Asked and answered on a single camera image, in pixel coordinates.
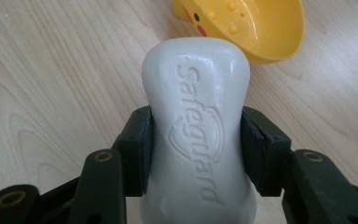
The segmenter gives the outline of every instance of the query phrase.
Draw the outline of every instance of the white soap bar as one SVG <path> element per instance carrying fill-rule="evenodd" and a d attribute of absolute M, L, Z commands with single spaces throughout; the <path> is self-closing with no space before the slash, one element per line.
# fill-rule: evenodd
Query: white soap bar
<path fill-rule="evenodd" d="M 178 38 L 149 51 L 142 79 L 154 151 L 144 224 L 253 223 L 240 140 L 249 77 L 245 56 L 225 40 Z"/>

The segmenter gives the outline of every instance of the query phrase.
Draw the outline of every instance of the yellow plastic toy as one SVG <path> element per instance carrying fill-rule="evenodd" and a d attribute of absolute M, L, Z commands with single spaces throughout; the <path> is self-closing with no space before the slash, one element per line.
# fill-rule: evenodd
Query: yellow plastic toy
<path fill-rule="evenodd" d="M 250 63 L 291 57 L 304 35 L 301 0 L 172 0 L 172 11 L 202 35 L 234 43 Z"/>

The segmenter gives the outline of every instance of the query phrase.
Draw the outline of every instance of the light wood grain surface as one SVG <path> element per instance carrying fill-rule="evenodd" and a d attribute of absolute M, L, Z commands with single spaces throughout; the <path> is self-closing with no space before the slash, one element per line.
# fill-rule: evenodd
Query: light wood grain surface
<path fill-rule="evenodd" d="M 358 1 L 304 0 L 306 33 L 291 59 L 253 65 L 245 104 L 330 157 L 358 185 Z M 161 41 L 199 35 L 170 0 L 0 0 L 0 189 L 41 193 L 81 172 L 147 105 L 141 65 Z M 281 199 L 255 223 L 285 223 Z M 129 223 L 142 223 L 128 199 Z"/>

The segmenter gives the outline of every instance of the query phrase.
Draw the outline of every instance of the wood grain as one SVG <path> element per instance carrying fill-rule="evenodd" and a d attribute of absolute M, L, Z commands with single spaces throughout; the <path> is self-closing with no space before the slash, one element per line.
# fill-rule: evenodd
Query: wood grain
<path fill-rule="evenodd" d="M 358 1 L 306 0 L 291 59 L 253 65 L 246 104 L 329 156 L 358 185 Z M 141 66 L 161 41 L 194 36 L 169 0 L 0 0 L 0 189 L 41 193 L 78 176 L 147 105 Z M 285 223 L 280 198 L 257 198 L 255 223 Z M 142 223 L 128 199 L 129 223 Z"/>

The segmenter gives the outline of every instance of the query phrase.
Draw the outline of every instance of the orange dot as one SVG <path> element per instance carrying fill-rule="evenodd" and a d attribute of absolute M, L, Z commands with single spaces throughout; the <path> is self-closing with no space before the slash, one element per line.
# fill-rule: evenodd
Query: orange dot
<path fill-rule="evenodd" d="M 216 18 L 216 13 L 214 13 L 214 11 L 209 11 L 208 16 L 209 16 L 209 18 L 214 19 L 214 18 Z"/>
<path fill-rule="evenodd" d="M 234 11 L 236 7 L 237 6 L 233 2 L 227 4 L 227 9 L 230 11 Z"/>
<path fill-rule="evenodd" d="M 235 34 L 235 33 L 237 33 L 237 31 L 238 31 L 238 26 L 232 24 L 232 25 L 230 25 L 230 26 L 228 27 L 228 30 L 229 30 L 230 33 Z"/>

